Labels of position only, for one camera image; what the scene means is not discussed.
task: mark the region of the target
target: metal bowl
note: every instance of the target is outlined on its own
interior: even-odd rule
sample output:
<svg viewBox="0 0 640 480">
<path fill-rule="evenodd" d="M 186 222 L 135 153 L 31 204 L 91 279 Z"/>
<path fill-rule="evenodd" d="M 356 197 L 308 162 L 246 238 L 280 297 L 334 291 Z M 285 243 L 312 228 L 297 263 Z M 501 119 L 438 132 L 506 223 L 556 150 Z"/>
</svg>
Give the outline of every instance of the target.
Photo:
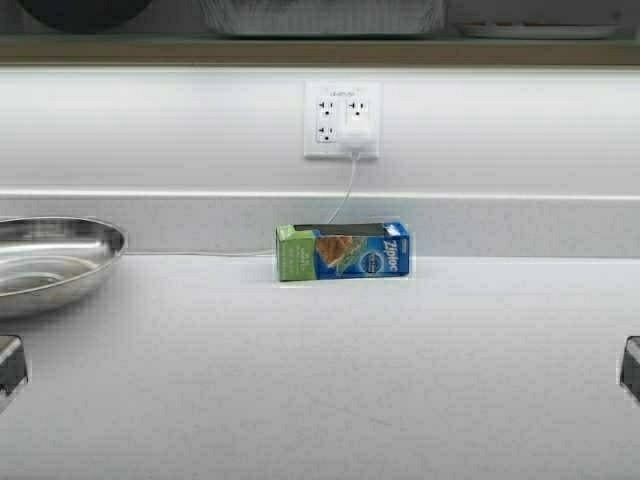
<svg viewBox="0 0 640 480">
<path fill-rule="evenodd" d="M 122 230 L 98 220 L 0 221 L 0 319 L 80 300 L 107 278 L 126 244 Z"/>
</svg>

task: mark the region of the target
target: blue box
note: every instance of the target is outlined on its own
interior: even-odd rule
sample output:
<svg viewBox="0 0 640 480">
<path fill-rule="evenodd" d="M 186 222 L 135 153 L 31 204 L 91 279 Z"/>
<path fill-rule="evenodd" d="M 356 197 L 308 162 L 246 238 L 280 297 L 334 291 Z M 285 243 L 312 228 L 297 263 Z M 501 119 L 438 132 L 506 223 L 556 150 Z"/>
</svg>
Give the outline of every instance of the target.
<svg viewBox="0 0 640 480">
<path fill-rule="evenodd" d="M 276 246 L 283 282 L 402 277 L 411 270 L 411 237 L 399 222 L 282 225 Z"/>
</svg>

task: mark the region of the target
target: wooden shelf edge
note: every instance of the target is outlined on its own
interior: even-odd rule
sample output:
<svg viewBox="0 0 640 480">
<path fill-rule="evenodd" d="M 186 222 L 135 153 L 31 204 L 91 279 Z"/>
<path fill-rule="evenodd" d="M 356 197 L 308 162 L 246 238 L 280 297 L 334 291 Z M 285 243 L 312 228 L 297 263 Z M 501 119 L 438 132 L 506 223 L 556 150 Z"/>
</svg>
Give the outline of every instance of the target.
<svg viewBox="0 0 640 480">
<path fill-rule="evenodd" d="M 637 67 L 634 42 L 221 41 L 0 37 L 0 65 Z"/>
</svg>

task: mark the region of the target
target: charging cable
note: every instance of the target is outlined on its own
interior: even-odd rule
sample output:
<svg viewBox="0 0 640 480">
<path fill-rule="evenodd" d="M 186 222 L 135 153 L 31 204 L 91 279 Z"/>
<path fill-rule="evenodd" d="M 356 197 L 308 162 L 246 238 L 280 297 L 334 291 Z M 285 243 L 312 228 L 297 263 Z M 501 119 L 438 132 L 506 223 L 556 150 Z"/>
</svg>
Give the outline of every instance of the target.
<svg viewBox="0 0 640 480">
<path fill-rule="evenodd" d="M 345 205 L 351 198 L 351 194 L 353 193 L 353 185 L 355 183 L 357 174 L 358 174 L 358 161 L 360 160 L 360 152 L 352 151 L 351 153 L 351 178 L 349 179 L 349 185 L 347 186 L 347 191 L 342 197 L 342 201 L 338 205 L 338 207 L 331 213 L 329 218 L 326 220 L 327 224 L 335 222 L 336 218 Z M 258 250 L 255 252 L 216 252 L 216 251 L 192 251 L 192 252 L 133 252 L 130 255 L 193 255 L 193 256 L 206 256 L 206 257 L 223 257 L 223 258 L 244 258 L 244 257 L 263 257 L 270 256 L 275 253 L 273 248 L 269 250 Z"/>
<path fill-rule="evenodd" d="M 341 124 L 339 129 L 340 135 L 336 139 L 338 144 L 342 147 L 345 156 L 351 157 L 351 178 L 347 186 L 347 191 L 342 198 L 340 204 L 331 213 L 326 220 L 327 224 L 333 223 L 338 215 L 342 212 L 345 205 L 351 198 L 353 193 L 353 186 L 358 174 L 358 162 L 365 148 L 373 141 L 373 135 L 371 125 L 369 122 L 351 122 L 347 125 L 345 122 Z M 202 255 L 208 257 L 225 257 L 225 258 L 243 258 L 243 257 L 262 257 L 267 255 L 273 255 L 274 249 L 258 250 L 254 252 L 215 252 L 215 251 L 201 251 L 201 252 L 145 252 L 134 253 L 133 255 Z"/>
</svg>

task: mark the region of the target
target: white countertop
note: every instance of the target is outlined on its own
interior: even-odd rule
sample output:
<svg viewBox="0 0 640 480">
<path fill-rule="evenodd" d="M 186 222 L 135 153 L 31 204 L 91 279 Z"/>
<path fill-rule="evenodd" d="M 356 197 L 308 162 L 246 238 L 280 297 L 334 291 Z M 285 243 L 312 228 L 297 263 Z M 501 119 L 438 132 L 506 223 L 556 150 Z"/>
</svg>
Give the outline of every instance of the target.
<svg viewBox="0 0 640 480">
<path fill-rule="evenodd" d="M 640 262 L 421 259 L 278 284 L 272 260 L 127 257 L 0 324 L 32 382 L 0 479 L 637 477 Z"/>
</svg>

